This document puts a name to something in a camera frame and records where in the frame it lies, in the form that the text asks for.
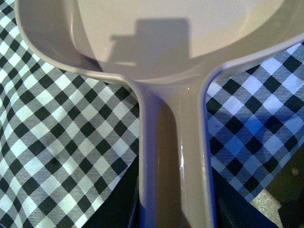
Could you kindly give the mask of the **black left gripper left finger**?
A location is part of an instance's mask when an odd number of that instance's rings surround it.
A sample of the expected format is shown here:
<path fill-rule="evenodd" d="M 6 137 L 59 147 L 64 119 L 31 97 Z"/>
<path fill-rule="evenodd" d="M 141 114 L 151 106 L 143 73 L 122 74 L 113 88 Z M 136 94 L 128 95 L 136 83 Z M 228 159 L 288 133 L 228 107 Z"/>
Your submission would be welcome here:
<path fill-rule="evenodd" d="M 138 157 L 122 176 L 110 196 L 83 225 L 84 228 L 126 228 L 137 184 Z"/>

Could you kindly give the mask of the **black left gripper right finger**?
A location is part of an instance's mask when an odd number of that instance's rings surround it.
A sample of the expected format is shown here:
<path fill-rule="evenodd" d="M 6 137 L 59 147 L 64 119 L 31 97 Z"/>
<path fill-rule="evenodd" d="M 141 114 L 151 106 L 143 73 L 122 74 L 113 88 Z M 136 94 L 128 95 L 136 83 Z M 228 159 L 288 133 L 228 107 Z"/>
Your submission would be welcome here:
<path fill-rule="evenodd" d="M 218 228 L 271 228 L 272 221 L 212 169 Z"/>

